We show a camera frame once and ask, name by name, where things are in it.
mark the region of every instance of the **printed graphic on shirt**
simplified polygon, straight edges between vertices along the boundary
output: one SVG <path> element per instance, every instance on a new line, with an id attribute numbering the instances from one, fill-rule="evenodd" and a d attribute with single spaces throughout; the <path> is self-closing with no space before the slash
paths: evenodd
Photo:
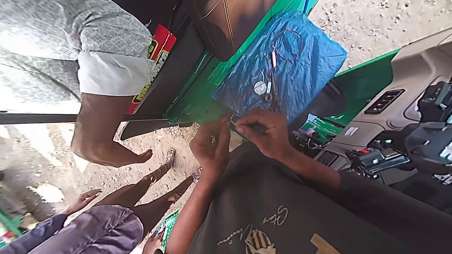
<path id="1" fill-rule="evenodd" d="M 275 226 L 282 225 L 289 214 L 287 207 L 280 206 L 276 213 L 270 217 L 264 217 L 262 224 L 270 223 Z M 239 241 L 245 242 L 245 253 L 246 254 L 276 254 L 276 246 L 269 236 L 260 229 L 254 228 L 252 224 L 248 224 L 246 228 L 240 228 L 239 230 L 233 232 L 225 239 L 219 241 L 217 246 L 228 243 L 232 244 L 234 238 L 238 238 Z M 314 234 L 311 238 L 311 243 L 313 243 L 317 248 L 316 254 L 341 254 L 337 251 L 330 243 L 323 239 L 320 235 Z"/>
<path id="2" fill-rule="evenodd" d="M 245 239 L 246 254 L 276 254 L 275 244 L 273 244 L 264 232 L 254 229 Z"/>
<path id="3" fill-rule="evenodd" d="M 276 226 L 282 225 L 287 215 L 289 214 L 289 210 L 287 207 L 280 206 L 276 213 L 271 215 L 270 217 L 264 217 L 262 220 L 262 225 L 266 223 L 270 223 Z M 239 241 L 245 242 L 245 252 L 246 254 L 276 254 L 276 247 L 273 242 L 271 242 L 268 235 L 254 228 L 252 224 L 248 224 L 246 228 L 240 228 L 239 230 L 233 232 L 225 239 L 218 242 L 217 245 L 228 243 L 232 244 L 235 238 L 239 238 Z"/>

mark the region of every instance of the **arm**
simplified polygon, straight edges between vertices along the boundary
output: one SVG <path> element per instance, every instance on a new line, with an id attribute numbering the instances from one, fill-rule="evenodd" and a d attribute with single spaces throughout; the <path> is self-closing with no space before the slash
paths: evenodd
<path id="1" fill-rule="evenodd" d="M 0 254 L 26 254 L 61 230 L 68 216 L 80 211 L 101 193 L 100 189 L 90 190 L 79 195 L 77 200 L 65 211 L 39 223 L 27 233 L 21 235 L 0 249 Z"/>
<path id="2" fill-rule="evenodd" d="M 248 126 L 255 122 L 265 125 L 267 130 L 259 133 Z M 330 190 L 340 189 L 338 172 L 298 152 L 289 144 L 287 120 L 283 115 L 254 109 L 237 121 L 236 130 L 256 144 L 263 154 L 283 162 L 303 179 Z"/>
<path id="3" fill-rule="evenodd" d="M 217 181 L 229 162 L 231 132 L 227 120 L 203 123 L 190 142 L 190 148 L 202 166 L 199 182 L 185 203 L 171 232 L 165 253 L 184 254 L 206 218 Z"/>
<path id="4" fill-rule="evenodd" d="M 137 155 L 113 141 L 131 100 L 132 96 L 83 94 L 72 151 L 90 162 L 114 167 L 149 160 L 151 149 Z"/>
<path id="5" fill-rule="evenodd" d="M 66 214 L 57 214 L 40 222 L 35 228 L 21 235 L 0 249 L 0 254 L 26 254 L 63 228 Z"/>

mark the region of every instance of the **air vent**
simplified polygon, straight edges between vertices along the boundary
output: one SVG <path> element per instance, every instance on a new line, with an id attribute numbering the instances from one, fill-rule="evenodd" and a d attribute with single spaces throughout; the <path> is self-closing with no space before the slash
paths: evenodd
<path id="1" fill-rule="evenodd" d="M 323 165 L 331 166 L 331 164 L 333 164 L 333 162 L 336 161 L 337 158 L 338 158 L 337 155 L 325 151 L 322 155 L 320 155 L 317 161 Z"/>
<path id="2" fill-rule="evenodd" d="M 385 110 L 391 103 L 393 103 L 403 92 L 405 89 L 391 90 L 385 92 L 376 102 L 372 104 L 366 111 L 365 114 L 380 114 Z"/>

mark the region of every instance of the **blue plastic bag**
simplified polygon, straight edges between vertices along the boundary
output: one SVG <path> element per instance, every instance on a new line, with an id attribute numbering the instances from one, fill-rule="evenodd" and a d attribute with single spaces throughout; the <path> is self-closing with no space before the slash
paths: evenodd
<path id="1" fill-rule="evenodd" d="M 275 15 L 229 69 L 212 95 L 238 116 L 254 108 L 270 108 L 254 85 L 268 84 L 274 70 L 282 113 L 291 123 L 317 96 L 344 63 L 347 52 L 299 11 Z"/>

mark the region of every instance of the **gray shirt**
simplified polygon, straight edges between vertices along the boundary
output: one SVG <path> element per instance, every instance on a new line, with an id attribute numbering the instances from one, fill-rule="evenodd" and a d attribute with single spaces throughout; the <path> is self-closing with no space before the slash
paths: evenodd
<path id="1" fill-rule="evenodd" d="M 188 253 L 315 253 L 318 237 L 342 254 L 448 249 L 451 217 L 388 186 L 346 174 L 324 195 L 252 143 L 230 158 Z"/>

